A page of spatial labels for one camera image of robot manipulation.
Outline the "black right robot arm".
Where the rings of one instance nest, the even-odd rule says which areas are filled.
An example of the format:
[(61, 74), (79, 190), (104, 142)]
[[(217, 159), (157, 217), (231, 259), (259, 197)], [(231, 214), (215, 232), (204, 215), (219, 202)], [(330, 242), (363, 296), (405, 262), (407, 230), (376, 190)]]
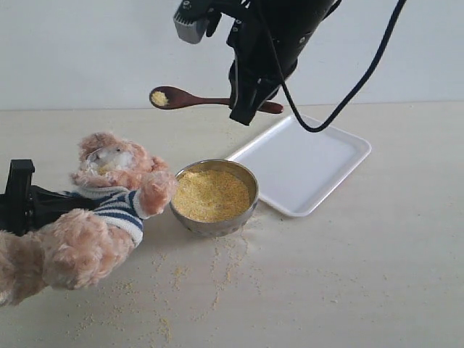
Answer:
[(227, 44), (230, 119), (249, 125), (297, 68), (298, 57), (334, 1), (209, 1), (208, 10), (236, 19)]

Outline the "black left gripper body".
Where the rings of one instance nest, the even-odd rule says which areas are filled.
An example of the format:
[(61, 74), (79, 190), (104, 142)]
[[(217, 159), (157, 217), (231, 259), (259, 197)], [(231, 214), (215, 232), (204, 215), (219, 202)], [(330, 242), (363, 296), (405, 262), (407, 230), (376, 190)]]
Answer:
[(30, 188), (35, 167), (31, 159), (12, 159), (5, 192), (1, 194), (1, 229), (25, 234), (32, 207)]

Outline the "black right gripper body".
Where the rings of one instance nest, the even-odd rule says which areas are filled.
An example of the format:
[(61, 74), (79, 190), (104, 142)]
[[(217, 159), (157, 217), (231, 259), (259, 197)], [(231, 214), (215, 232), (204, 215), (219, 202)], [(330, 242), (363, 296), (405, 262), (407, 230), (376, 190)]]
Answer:
[(208, 36), (221, 15), (235, 20), (226, 41), (234, 51), (228, 79), (275, 79), (280, 89), (301, 53), (301, 2), (211, 1)]

